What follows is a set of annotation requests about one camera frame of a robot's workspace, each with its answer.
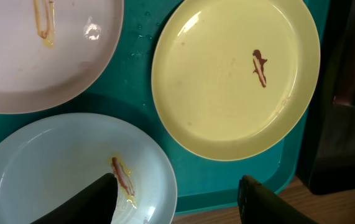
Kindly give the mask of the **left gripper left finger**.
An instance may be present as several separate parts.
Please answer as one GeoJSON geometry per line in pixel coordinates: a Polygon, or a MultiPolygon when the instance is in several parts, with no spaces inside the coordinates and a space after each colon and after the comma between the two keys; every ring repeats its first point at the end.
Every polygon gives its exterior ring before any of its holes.
{"type": "Polygon", "coordinates": [[[32,224],[110,224],[118,199],[118,180],[107,173],[32,224]]]}

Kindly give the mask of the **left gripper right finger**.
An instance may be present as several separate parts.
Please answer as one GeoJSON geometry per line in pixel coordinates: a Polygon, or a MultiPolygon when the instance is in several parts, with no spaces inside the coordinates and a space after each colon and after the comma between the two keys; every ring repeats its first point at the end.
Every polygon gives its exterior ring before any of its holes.
{"type": "Polygon", "coordinates": [[[242,224],[315,224],[249,175],[239,181],[237,204],[242,224]]]}

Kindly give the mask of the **light blue plate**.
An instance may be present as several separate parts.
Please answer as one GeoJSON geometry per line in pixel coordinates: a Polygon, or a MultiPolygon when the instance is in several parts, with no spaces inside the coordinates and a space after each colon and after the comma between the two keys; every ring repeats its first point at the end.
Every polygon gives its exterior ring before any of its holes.
{"type": "Polygon", "coordinates": [[[161,147],[110,116],[72,113],[0,142],[0,223],[32,223],[107,173],[118,178],[113,223],[170,223],[177,181],[161,147]]]}

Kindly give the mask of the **yellow green plate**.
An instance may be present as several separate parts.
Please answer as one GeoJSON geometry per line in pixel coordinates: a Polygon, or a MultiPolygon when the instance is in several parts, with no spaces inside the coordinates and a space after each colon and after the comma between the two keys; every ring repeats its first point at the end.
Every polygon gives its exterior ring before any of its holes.
{"type": "Polygon", "coordinates": [[[260,154],[309,105],[320,40],[299,0],[187,0],[167,21],[152,62],[159,118],[191,153],[216,161],[260,154]]]}

